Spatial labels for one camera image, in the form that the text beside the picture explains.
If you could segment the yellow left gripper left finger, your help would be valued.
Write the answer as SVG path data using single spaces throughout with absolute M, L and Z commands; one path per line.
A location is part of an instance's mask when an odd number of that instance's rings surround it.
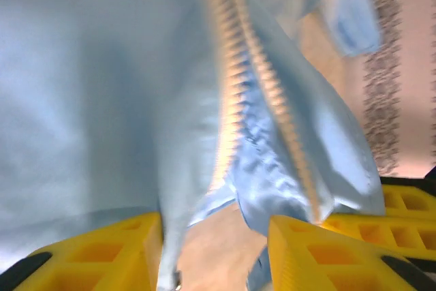
M 147 213 L 39 248 L 1 274 L 2 290 L 155 290 L 161 218 Z

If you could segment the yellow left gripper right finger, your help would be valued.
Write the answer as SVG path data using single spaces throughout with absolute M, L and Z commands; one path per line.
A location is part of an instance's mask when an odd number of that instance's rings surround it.
M 389 249 L 282 215 L 271 217 L 274 290 L 434 290 L 435 259 Z

